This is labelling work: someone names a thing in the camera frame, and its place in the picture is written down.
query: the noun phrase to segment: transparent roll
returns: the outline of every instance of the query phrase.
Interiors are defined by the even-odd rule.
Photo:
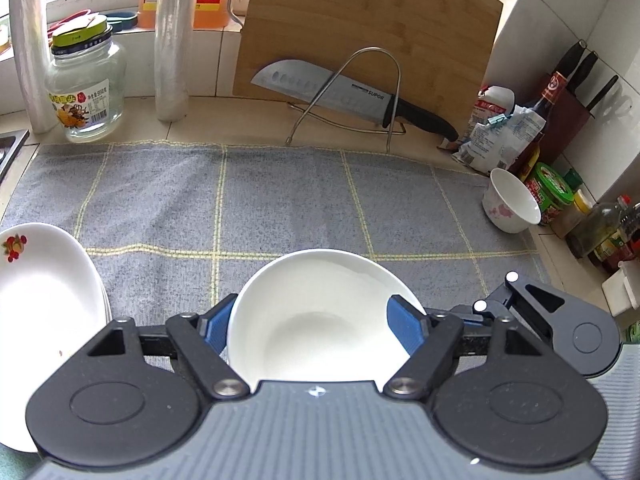
[[[187,114],[187,56],[196,0],[158,0],[154,41],[156,115],[178,121]]]
[[[49,65],[46,17],[45,0],[9,0],[15,69],[33,134],[44,134],[58,124],[44,88]]]

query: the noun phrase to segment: white bowl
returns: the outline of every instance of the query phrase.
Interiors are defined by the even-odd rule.
[[[240,291],[227,332],[229,364],[255,391],[258,382],[367,381],[378,389],[408,355],[386,323],[386,303],[418,299],[391,272],[330,249],[286,254]]]
[[[540,208],[527,186],[508,171],[491,170],[489,187],[482,197],[482,208],[498,229],[519,233],[540,223]]]
[[[25,237],[18,259],[8,237]],[[35,452],[24,421],[38,387],[106,323],[102,281],[82,246],[49,224],[0,233],[0,442]]]

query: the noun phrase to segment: bottle neck label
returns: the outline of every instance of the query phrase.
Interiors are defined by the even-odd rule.
[[[566,78],[559,72],[554,72],[546,85],[546,88],[542,91],[542,97],[551,104],[556,104],[558,96],[562,89],[566,86]]]

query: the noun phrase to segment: wooden cutting board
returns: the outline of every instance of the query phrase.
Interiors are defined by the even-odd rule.
[[[356,50],[380,46],[402,69],[400,96],[464,130],[478,95],[502,4],[498,0],[250,0],[234,94],[286,101],[250,83],[261,68],[303,59],[338,70]],[[378,52],[344,72],[393,93],[396,67]]]

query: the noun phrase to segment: checkered tablecloth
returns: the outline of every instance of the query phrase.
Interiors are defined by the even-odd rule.
[[[72,233],[113,315],[138,325],[204,312],[270,260],[305,248],[362,254],[423,306],[448,309],[485,297],[509,270],[548,281],[530,235],[486,218],[486,186],[374,153],[61,144],[40,147],[0,229],[39,221]]]

